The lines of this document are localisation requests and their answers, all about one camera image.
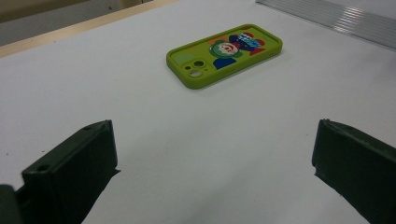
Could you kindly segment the white table sheet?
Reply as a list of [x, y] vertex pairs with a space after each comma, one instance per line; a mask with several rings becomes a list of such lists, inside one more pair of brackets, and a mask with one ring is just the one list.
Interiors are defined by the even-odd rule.
[[[170, 49], [244, 23], [282, 52], [198, 91]], [[0, 58], [0, 183], [113, 123], [119, 172], [84, 224], [367, 224], [311, 163], [318, 122], [396, 147], [396, 51], [258, 5], [177, 2]]]

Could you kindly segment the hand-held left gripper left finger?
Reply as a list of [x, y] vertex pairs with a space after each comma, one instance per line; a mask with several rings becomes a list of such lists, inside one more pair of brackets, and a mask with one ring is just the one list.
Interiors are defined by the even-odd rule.
[[85, 126], [21, 172], [26, 224], [81, 224], [119, 170], [110, 120]]

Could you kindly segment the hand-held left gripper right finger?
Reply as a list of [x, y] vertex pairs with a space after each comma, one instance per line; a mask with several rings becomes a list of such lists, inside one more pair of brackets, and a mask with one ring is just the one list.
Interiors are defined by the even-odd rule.
[[396, 148], [343, 123], [322, 119], [315, 175], [370, 224], [396, 224]]

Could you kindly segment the clear ridged plastic tray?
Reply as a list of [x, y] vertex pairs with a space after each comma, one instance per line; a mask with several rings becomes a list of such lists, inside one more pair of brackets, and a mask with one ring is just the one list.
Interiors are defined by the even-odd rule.
[[396, 51], [396, 19], [327, 0], [255, 0], [256, 3]]

